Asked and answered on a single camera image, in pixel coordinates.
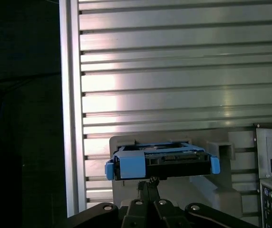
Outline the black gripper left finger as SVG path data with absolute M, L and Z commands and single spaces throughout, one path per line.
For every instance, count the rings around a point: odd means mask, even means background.
M 138 183 L 138 198 L 127 206 L 99 203 L 67 219 L 68 228 L 145 228 L 149 206 L 149 182 Z

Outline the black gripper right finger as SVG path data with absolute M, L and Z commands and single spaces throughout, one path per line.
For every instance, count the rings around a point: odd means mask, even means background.
M 159 179 L 149 179 L 149 197 L 163 228 L 254 228 L 255 225 L 201 203 L 191 203 L 184 210 L 162 199 Z

